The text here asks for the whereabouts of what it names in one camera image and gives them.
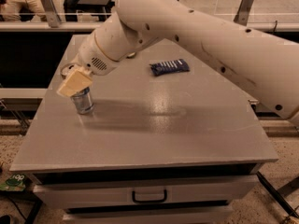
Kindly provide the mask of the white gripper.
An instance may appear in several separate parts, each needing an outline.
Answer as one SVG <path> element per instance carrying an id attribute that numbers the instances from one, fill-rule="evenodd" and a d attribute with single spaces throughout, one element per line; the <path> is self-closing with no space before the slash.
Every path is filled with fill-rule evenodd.
<path id="1" fill-rule="evenodd" d="M 105 76 L 118 66 L 120 59 L 121 54 L 117 51 L 117 46 L 112 44 L 104 33 L 92 32 L 78 49 L 77 60 L 83 67 L 74 66 L 57 93 L 64 97 L 75 95 L 92 85 L 92 73 Z"/>

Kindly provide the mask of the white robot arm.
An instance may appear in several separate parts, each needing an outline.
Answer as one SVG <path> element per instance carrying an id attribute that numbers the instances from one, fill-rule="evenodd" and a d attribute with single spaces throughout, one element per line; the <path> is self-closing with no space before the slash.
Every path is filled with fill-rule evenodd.
<path id="1" fill-rule="evenodd" d="M 115 0 L 112 15 L 81 44 L 58 92 L 70 97 L 121 60 L 162 39 L 187 50 L 299 126 L 299 44 L 193 10 L 177 0 Z"/>

